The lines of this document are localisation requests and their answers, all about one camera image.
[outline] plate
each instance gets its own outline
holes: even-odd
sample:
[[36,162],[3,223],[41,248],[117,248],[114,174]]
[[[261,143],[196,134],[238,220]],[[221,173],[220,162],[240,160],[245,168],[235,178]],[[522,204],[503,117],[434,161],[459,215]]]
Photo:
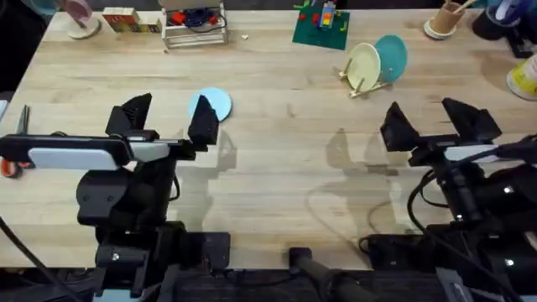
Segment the plate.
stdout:
[[455,33],[456,31],[456,26],[453,27],[453,29],[447,33],[447,34],[439,34],[437,33],[436,31],[434,31],[431,27],[430,27],[430,21],[431,20],[427,20],[427,22],[425,22],[425,24],[423,24],[423,30],[425,31],[425,33],[430,36],[432,39],[445,39],[449,36],[451,36],[452,34]]
[[380,57],[374,46],[367,43],[356,45],[349,54],[351,64],[347,70],[347,79],[356,89],[363,79],[359,91],[367,91],[377,84],[380,76]]
[[211,104],[211,107],[216,111],[218,121],[221,122],[229,116],[232,111],[232,99],[227,92],[220,88],[210,87],[204,88],[196,92],[188,103],[188,115],[194,116],[194,110],[198,105],[200,96],[203,95],[207,98],[207,101]]
[[408,62],[408,52],[403,40],[394,34],[380,38],[375,44],[380,57],[380,79],[393,83],[404,73]]

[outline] orange object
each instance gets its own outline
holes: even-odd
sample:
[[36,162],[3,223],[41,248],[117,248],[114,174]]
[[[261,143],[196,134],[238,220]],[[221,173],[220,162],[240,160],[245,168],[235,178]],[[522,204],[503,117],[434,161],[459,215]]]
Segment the orange object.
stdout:
[[171,16],[172,21],[174,21],[177,25],[182,25],[185,22],[186,15],[184,13],[174,13]]
[[218,23],[218,18],[216,16],[210,17],[209,23],[211,23],[212,25],[215,25],[216,23]]

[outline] dish rack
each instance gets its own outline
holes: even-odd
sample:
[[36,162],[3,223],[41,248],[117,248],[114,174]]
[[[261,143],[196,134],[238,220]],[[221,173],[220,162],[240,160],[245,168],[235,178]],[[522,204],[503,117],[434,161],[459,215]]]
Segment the dish rack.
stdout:
[[[163,7],[162,12],[165,20],[162,30],[162,40],[166,48],[175,49],[207,44],[227,44],[227,17],[224,3],[221,0],[159,0],[159,2]],[[205,33],[195,33],[185,25],[169,25],[168,19],[172,13],[193,8],[210,8],[219,16],[218,23],[205,23],[193,28],[195,31]]]

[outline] yellow plate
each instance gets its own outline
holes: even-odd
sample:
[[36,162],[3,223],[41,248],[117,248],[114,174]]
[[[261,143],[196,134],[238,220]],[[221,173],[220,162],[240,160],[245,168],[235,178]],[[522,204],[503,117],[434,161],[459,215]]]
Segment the yellow plate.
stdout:
[[359,91],[366,91],[377,84],[380,76],[380,57],[375,47],[371,44],[361,43],[356,45],[349,54],[351,64],[347,71],[347,78],[352,88],[356,89],[363,79]]

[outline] coaster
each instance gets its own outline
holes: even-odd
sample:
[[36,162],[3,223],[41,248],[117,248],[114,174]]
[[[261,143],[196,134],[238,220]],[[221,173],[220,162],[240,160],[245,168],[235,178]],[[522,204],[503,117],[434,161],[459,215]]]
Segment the coaster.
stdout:
[[204,88],[196,92],[188,103],[188,115],[194,116],[194,110],[198,104],[200,96],[203,95],[207,98],[211,107],[216,111],[218,121],[222,122],[229,116],[232,111],[232,99],[227,92],[220,88],[210,87]]
[[447,37],[451,36],[452,34],[454,34],[456,32],[456,26],[453,27],[453,29],[447,33],[447,34],[439,34],[437,33],[436,31],[434,31],[431,27],[430,27],[430,21],[431,20],[427,20],[427,22],[425,22],[425,24],[423,24],[423,30],[425,31],[425,33],[430,36],[432,39],[446,39]]

